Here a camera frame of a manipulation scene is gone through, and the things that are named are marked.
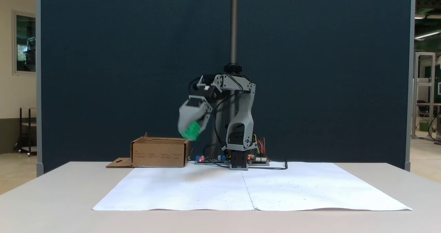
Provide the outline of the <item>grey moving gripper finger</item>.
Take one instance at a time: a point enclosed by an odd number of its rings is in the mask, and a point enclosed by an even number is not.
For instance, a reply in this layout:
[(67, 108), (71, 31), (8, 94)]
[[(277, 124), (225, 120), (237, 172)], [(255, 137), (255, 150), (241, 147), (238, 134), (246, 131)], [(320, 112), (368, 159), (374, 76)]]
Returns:
[(205, 131), (207, 124), (209, 122), (209, 119), (211, 118), (211, 112), (198, 112), (197, 113), (197, 125), (198, 128), (198, 134), (202, 134), (203, 131)]

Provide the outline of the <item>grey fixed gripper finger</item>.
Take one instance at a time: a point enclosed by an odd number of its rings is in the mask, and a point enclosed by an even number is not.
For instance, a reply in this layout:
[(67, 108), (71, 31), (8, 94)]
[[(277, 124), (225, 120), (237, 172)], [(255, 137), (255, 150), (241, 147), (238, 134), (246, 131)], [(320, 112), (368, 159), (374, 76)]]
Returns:
[(194, 122), (197, 123), (197, 119), (190, 118), (189, 115), (185, 112), (185, 105), (181, 105), (178, 112), (179, 117), (177, 126), (179, 133), (186, 132)]

